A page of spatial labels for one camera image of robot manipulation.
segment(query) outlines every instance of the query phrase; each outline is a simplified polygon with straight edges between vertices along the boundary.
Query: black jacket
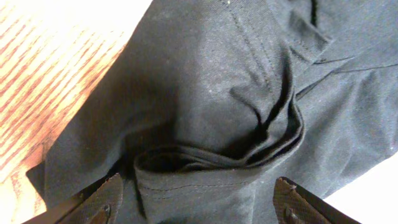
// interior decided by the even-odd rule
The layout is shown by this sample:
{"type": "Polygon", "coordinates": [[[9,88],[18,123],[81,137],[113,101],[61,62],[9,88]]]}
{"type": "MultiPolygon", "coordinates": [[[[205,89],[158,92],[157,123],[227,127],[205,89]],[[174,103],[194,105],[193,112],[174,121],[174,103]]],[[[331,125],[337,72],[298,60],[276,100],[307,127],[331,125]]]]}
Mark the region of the black jacket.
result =
{"type": "Polygon", "coordinates": [[[117,223],[275,223],[279,176],[330,195],[398,150],[397,21],[395,0],[154,1],[47,154],[47,206],[111,169],[117,223]]]}

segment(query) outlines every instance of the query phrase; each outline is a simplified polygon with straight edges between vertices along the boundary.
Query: black fabric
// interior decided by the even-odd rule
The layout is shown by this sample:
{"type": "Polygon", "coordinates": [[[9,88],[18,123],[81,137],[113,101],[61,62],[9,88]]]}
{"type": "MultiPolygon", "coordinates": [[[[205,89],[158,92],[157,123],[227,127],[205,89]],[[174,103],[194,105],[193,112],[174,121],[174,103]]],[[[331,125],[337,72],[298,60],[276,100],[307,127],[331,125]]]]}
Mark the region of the black fabric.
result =
{"type": "Polygon", "coordinates": [[[398,150],[398,2],[154,1],[45,160],[52,207],[117,166],[117,223],[276,223],[398,150]]]}

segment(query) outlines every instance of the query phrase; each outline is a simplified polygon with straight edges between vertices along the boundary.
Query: wooden table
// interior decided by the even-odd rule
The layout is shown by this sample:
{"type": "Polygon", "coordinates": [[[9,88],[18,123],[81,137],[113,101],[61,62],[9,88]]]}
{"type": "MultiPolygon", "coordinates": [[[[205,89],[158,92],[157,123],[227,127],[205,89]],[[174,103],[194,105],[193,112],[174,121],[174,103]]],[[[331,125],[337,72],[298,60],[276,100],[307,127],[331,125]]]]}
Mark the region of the wooden table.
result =
{"type": "Polygon", "coordinates": [[[0,220],[45,211],[25,173],[39,164],[123,50],[150,4],[0,2],[0,220]]]}

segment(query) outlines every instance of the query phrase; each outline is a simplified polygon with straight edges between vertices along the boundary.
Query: stitching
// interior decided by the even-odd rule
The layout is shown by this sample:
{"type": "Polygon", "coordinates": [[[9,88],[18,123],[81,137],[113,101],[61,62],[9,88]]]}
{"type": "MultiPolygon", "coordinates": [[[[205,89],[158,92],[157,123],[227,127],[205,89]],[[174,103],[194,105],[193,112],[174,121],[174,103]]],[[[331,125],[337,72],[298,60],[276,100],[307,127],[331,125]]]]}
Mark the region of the stitching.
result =
{"type": "Polygon", "coordinates": [[[339,74],[339,73],[348,73],[348,72],[362,72],[362,71],[368,71],[368,70],[378,69],[378,68],[389,68],[389,67],[394,67],[394,66],[397,66],[397,65],[398,65],[398,63],[397,64],[393,64],[393,65],[380,66],[380,67],[364,68],[364,69],[357,69],[357,70],[347,70],[347,71],[332,72],[332,73],[339,74]]]}
{"type": "MultiPolygon", "coordinates": [[[[233,189],[235,189],[235,188],[234,187],[229,187],[228,188],[228,190],[233,190],[233,189]]],[[[189,194],[194,193],[194,192],[196,192],[196,193],[206,193],[206,192],[215,192],[215,191],[218,191],[218,190],[220,190],[220,189],[211,189],[211,190],[204,190],[204,191],[191,190],[189,192],[185,192],[184,194],[178,194],[178,195],[174,195],[174,196],[170,196],[170,197],[152,197],[151,195],[148,195],[148,194],[145,194],[145,196],[147,196],[148,198],[157,199],[157,200],[167,200],[167,199],[174,200],[176,198],[180,198],[180,197],[189,195],[189,194]]]]}
{"type": "Polygon", "coordinates": [[[244,185],[247,184],[247,181],[244,182],[240,182],[240,183],[234,183],[234,184],[215,184],[215,185],[195,185],[195,184],[190,184],[190,185],[185,185],[185,186],[181,186],[181,187],[176,187],[176,188],[172,188],[172,189],[152,189],[152,188],[148,188],[148,187],[144,187],[142,186],[141,188],[146,189],[146,190],[151,190],[151,191],[155,191],[155,192],[169,192],[172,190],[178,190],[178,189],[182,189],[185,187],[227,187],[227,186],[233,186],[233,185],[244,185]]]}
{"type": "Polygon", "coordinates": [[[267,51],[266,51],[266,48],[264,47],[264,43],[263,43],[262,40],[260,39],[258,33],[254,30],[254,27],[253,27],[253,25],[251,24],[250,19],[248,19],[248,24],[250,25],[251,29],[253,30],[254,35],[256,36],[257,40],[260,41],[260,46],[261,46],[261,48],[262,48],[262,51],[265,53],[266,58],[267,58],[267,60],[268,60],[268,63],[271,65],[271,72],[272,72],[272,74],[276,77],[274,65],[272,64],[272,62],[271,62],[271,60],[270,60],[270,58],[269,58],[269,55],[268,55],[268,53],[267,53],[267,51]]]}
{"type": "Polygon", "coordinates": [[[251,45],[251,43],[250,43],[250,41],[249,41],[249,39],[248,39],[248,37],[247,37],[245,31],[244,31],[243,28],[239,25],[239,23],[238,23],[238,18],[236,17],[236,15],[232,12],[231,8],[230,8],[225,2],[223,2],[222,0],[219,0],[219,1],[220,1],[220,3],[222,3],[222,5],[225,5],[226,8],[227,8],[227,10],[229,11],[231,17],[233,18],[233,21],[234,21],[234,24],[235,24],[236,28],[238,29],[238,31],[241,33],[241,35],[242,35],[242,37],[243,37],[244,43],[249,47],[250,53],[251,53],[251,55],[252,55],[254,61],[256,62],[257,66],[262,70],[262,74],[263,74],[263,76],[264,76],[264,78],[265,78],[265,80],[266,80],[268,89],[270,90],[270,92],[272,93],[272,95],[274,95],[273,92],[272,92],[271,86],[270,86],[270,84],[269,84],[269,80],[268,80],[268,78],[267,78],[266,75],[265,75],[265,74],[266,74],[266,70],[265,70],[264,67],[261,65],[261,63],[259,62],[259,60],[258,60],[258,58],[256,57],[256,55],[254,54],[253,46],[251,45]]]}
{"type": "Polygon", "coordinates": [[[314,62],[313,64],[314,64],[314,65],[323,65],[323,64],[325,64],[325,63],[340,62],[340,61],[348,60],[348,59],[352,59],[352,58],[355,58],[355,56],[345,57],[345,58],[339,58],[339,59],[336,59],[336,60],[324,60],[324,61],[321,60],[321,61],[319,61],[319,62],[314,62]]]}

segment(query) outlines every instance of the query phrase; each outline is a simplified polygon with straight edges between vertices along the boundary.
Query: wooden surface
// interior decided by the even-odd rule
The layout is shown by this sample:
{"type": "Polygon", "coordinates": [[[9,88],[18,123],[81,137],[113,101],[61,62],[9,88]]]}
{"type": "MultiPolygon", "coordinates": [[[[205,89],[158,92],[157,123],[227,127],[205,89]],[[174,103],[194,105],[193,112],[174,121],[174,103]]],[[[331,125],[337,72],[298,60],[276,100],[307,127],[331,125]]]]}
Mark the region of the wooden surface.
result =
{"type": "Polygon", "coordinates": [[[121,53],[150,1],[0,1],[0,222],[21,223],[45,211],[26,171],[121,53]]]}

